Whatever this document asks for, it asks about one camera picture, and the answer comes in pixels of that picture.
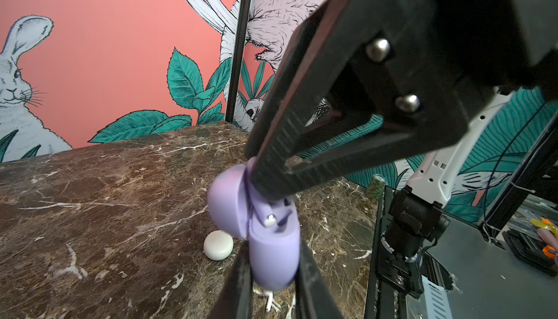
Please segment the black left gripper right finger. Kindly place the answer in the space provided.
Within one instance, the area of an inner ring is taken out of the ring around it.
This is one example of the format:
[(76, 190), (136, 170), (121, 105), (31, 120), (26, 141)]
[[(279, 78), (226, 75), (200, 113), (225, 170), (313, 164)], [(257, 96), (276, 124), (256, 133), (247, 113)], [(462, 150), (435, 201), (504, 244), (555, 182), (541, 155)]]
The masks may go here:
[(310, 248), (303, 240), (296, 274), (296, 318), (343, 318)]

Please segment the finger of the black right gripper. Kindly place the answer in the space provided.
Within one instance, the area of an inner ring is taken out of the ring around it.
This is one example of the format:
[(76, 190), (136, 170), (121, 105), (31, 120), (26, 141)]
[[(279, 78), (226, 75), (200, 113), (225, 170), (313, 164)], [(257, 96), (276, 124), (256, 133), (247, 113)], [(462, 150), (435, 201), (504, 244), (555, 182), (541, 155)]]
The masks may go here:
[(257, 190), (270, 201), (346, 174), (453, 144), (453, 121), (385, 121), (378, 130), (289, 169), (286, 161), (298, 152), (295, 147), (303, 129), (302, 119), (293, 113), (277, 115), (270, 127), (257, 156)]
[[(251, 172), (256, 189), (257, 156), (277, 115), (302, 119), (295, 156), (368, 123), (378, 112), (379, 64), (365, 52), (378, 33), (372, 5), (373, 0), (326, 0), (294, 31), (245, 149), (247, 158), (256, 159)], [(286, 167), (292, 169), (289, 159)]]

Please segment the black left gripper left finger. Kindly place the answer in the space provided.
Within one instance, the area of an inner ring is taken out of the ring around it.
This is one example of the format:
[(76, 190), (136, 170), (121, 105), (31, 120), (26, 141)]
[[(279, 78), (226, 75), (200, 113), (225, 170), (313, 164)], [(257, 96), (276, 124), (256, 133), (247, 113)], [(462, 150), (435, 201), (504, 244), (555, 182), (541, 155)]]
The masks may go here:
[(219, 298), (208, 314), (210, 319), (250, 319), (253, 305), (253, 278), (248, 242), (243, 242)]

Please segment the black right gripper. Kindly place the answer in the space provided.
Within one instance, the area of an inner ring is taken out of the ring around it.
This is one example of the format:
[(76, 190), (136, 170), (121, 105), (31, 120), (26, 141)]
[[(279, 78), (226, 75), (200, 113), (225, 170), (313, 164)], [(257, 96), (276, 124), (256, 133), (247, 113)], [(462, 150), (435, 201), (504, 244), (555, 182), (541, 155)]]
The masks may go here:
[(358, 149), (455, 144), (496, 88), (557, 99), (557, 0), (331, 0), (331, 134)]

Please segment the purple earbud charging case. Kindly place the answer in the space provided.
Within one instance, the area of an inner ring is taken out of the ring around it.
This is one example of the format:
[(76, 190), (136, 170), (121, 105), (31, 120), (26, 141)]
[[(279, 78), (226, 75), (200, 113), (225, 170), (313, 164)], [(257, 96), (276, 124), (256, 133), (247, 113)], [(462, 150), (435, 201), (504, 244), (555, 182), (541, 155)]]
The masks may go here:
[(293, 197), (270, 201), (254, 187), (255, 161), (253, 157), (218, 175), (208, 189), (207, 205), (218, 229), (248, 241), (256, 283), (265, 290), (283, 291), (299, 267), (298, 214)]

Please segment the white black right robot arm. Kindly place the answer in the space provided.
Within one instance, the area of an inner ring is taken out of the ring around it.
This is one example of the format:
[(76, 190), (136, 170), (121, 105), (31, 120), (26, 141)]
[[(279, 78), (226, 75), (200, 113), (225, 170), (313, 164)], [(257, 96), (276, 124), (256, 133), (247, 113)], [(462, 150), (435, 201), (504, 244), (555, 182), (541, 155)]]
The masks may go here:
[(503, 96), (557, 97), (557, 0), (256, 0), (248, 39), (275, 73), (245, 173), (251, 272), (273, 291), (299, 268), (296, 193), (424, 155), (385, 238), (411, 258)]

